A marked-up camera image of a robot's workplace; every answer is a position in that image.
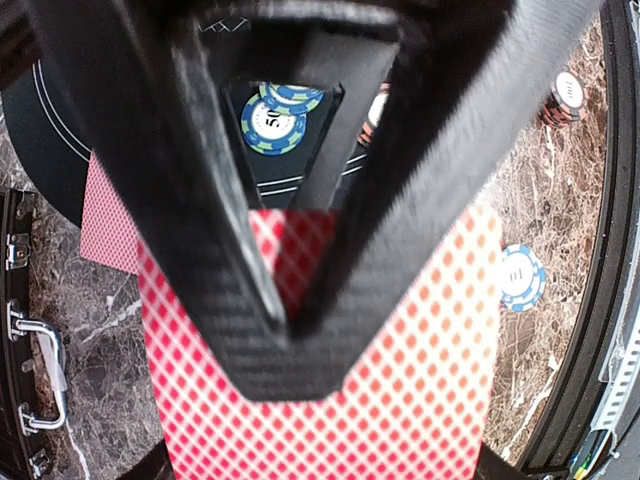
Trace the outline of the red-backed playing card deck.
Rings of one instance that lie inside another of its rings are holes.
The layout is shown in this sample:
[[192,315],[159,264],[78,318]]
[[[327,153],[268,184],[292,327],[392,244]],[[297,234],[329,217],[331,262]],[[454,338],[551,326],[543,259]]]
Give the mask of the red-backed playing card deck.
[[501,223],[456,222],[340,389],[259,403],[228,380],[144,244],[146,351],[179,479],[469,479],[499,338]]

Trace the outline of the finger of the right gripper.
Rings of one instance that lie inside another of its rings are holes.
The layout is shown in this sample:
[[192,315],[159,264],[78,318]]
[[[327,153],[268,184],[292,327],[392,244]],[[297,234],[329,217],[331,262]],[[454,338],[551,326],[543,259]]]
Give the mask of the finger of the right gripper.
[[368,340],[538,109],[595,1],[402,1],[391,95],[292,326]]
[[343,331],[299,334],[248,219],[235,123],[193,19],[137,1],[30,1],[70,110],[232,383],[254,401],[321,400]]

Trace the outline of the dealt red-backed card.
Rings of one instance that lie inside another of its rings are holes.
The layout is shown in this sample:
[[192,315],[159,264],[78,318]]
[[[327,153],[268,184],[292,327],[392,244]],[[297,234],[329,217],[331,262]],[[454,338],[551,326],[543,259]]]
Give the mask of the dealt red-backed card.
[[137,241],[138,232],[128,210],[92,152],[82,210],[81,257],[137,275]]

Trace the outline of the red chip stack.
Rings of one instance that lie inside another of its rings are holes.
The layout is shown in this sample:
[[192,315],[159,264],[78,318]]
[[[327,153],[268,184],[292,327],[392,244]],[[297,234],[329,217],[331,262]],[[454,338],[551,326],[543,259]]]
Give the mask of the red chip stack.
[[586,118],[587,93],[581,78],[569,67],[560,70],[550,84],[539,119],[552,128],[560,129]]

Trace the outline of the blue chip stack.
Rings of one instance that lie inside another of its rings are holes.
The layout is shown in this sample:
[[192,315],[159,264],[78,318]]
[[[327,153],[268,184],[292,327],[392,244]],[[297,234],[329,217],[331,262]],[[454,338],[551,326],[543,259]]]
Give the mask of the blue chip stack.
[[539,302],[546,286],[546,270],[531,248],[521,244],[505,247],[500,273],[501,301],[506,309],[523,313]]

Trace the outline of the white-blue chip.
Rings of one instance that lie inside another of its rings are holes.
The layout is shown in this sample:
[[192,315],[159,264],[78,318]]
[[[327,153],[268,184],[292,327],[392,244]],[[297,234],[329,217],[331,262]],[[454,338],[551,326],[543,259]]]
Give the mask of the white-blue chip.
[[313,111],[323,100],[324,92],[311,87],[259,84],[263,102],[273,111],[285,115],[303,115]]

